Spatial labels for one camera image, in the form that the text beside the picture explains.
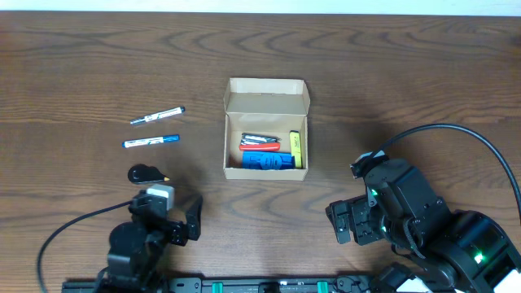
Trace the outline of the red handled pliers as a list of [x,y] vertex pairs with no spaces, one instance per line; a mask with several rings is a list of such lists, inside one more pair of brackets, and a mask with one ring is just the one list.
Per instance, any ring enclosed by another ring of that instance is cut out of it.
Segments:
[[276,137],[243,133],[239,143],[240,151],[279,151],[280,142]]

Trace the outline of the yellow highlighter pen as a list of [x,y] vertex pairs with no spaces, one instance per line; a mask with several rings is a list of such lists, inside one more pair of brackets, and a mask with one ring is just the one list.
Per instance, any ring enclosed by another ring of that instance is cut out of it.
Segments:
[[296,169],[302,169],[303,163],[302,163],[300,133],[298,131],[292,130],[289,133],[289,138],[290,138],[291,156],[292,156],[294,167]]

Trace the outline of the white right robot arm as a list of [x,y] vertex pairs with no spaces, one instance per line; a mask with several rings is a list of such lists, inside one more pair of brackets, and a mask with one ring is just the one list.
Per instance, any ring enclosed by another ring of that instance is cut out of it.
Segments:
[[394,219],[361,195],[331,203],[326,215],[338,243],[386,240],[440,289],[494,292],[520,271],[519,252],[494,220],[476,211],[451,212],[442,198],[425,204],[419,216]]

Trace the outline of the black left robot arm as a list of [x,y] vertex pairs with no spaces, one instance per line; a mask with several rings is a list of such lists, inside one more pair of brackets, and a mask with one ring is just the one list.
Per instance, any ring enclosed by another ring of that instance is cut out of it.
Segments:
[[186,211],[186,221],[169,220],[168,200],[140,191],[130,202],[131,221],[118,225],[109,236],[107,279],[109,292],[168,292],[168,279],[157,265],[168,245],[185,246],[201,234],[203,198]]

